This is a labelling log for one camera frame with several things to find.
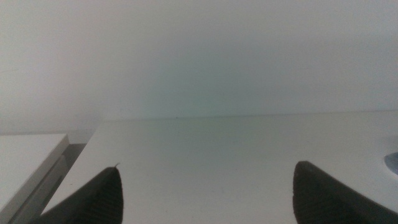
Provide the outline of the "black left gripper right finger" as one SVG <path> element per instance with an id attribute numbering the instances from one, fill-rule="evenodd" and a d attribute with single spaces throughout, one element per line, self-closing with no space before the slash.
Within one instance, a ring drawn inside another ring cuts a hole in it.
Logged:
<path id="1" fill-rule="evenodd" d="M 361 195 L 308 161 L 295 165 L 292 206 L 299 224 L 397 224 L 397 212 Z"/>

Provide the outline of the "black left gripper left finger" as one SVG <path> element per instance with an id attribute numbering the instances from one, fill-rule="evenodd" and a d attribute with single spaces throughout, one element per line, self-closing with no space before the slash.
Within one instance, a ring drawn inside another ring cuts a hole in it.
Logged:
<path id="1" fill-rule="evenodd" d="M 123 188 L 116 167 L 107 167 L 33 224 L 117 224 L 123 222 Z"/>

